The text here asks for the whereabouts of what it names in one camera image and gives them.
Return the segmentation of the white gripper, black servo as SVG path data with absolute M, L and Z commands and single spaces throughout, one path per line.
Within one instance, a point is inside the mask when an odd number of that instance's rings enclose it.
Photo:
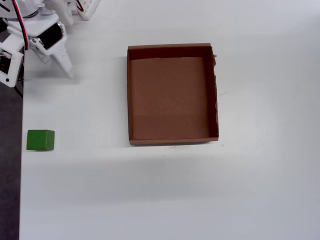
M 65 46 L 66 28 L 56 13 L 9 18 L 7 31 L 7 53 L 13 55 L 22 48 L 33 50 L 44 64 L 51 64 L 53 59 L 69 79 L 74 77 L 73 65 Z

